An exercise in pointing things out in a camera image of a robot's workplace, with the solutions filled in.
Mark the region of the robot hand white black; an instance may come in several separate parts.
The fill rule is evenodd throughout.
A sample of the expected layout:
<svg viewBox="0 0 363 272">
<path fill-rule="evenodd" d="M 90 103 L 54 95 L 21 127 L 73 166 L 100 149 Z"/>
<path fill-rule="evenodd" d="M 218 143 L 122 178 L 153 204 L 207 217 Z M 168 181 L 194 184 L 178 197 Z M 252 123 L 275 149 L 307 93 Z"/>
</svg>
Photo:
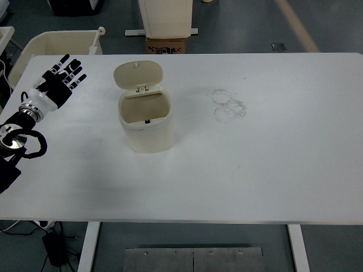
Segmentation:
<svg viewBox="0 0 363 272">
<path fill-rule="evenodd" d="M 35 112 L 38 120 L 61 108 L 87 77 L 80 74 L 81 71 L 80 60 L 71 60 L 69 54 L 64 55 L 33 84 L 22 107 Z"/>
</svg>

